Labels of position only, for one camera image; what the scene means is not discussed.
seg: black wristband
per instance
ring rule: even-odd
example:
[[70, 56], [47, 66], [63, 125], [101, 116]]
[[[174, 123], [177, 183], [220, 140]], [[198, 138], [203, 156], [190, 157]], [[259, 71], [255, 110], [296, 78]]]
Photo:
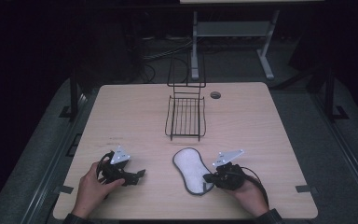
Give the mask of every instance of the black wristband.
[[255, 221], [258, 224], [283, 224], [282, 218], [275, 208], [257, 217]]
[[62, 224], [93, 224], [92, 222], [69, 213]]

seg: black wire basket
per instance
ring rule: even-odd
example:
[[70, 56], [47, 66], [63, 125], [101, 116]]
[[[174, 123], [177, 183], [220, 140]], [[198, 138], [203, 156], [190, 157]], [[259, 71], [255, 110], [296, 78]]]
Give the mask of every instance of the black wire basket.
[[[172, 56], [167, 85], [172, 87], [168, 114], [165, 123], [165, 134], [174, 137], [197, 137], [199, 140], [206, 133], [205, 98], [200, 96], [201, 89], [206, 87], [204, 73], [197, 80], [191, 78], [190, 68], [180, 69], [177, 60]], [[179, 76], [178, 71], [186, 70]]]

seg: table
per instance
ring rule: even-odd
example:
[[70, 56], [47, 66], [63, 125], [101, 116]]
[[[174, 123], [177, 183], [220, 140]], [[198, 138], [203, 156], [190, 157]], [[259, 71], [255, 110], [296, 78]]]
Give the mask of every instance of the table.
[[[220, 99], [210, 97], [212, 91]], [[281, 119], [264, 83], [208, 83], [205, 96], [206, 134], [170, 139], [164, 132], [172, 88], [164, 84], [101, 87], [83, 132], [54, 216], [64, 219], [76, 201], [77, 185], [90, 165], [118, 145], [131, 159], [126, 171], [146, 169], [137, 186], [122, 187], [91, 215], [109, 219], [240, 219], [251, 218], [224, 191], [190, 195], [172, 163], [185, 147], [199, 151], [210, 171], [220, 151], [244, 149], [234, 160], [257, 173], [271, 208], [283, 218], [313, 218], [318, 214]]]

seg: human hand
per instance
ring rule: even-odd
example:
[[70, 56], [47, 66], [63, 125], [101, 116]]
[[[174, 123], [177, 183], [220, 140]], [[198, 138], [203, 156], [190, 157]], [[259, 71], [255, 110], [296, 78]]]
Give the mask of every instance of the human hand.
[[87, 219], [90, 213], [103, 201], [114, 189], [124, 184], [124, 179], [118, 179], [112, 183], [103, 185], [97, 178], [98, 162], [94, 162], [89, 171], [80, 178], [76, 203], [72, 214]]
[[237, 199], [242, 208], [254, 217], [259, 217], [269, 211], [263, 193], [249, 180], [245, 180], [240, 188], [235, 190], [225, 189], [225, 192]]

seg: white foam pad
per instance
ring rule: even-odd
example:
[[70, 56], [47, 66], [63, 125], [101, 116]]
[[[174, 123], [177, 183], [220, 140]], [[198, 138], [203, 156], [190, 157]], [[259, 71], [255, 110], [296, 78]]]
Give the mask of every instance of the white foam pad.
[[182, 174], [189, 193], [202, 195], [213, 188], [213, 183], [206, 183], [203, 178], [211, 172], [205, 167], [196, 149], [187, 147], [178, 151], [173, 156], [173, 164]]

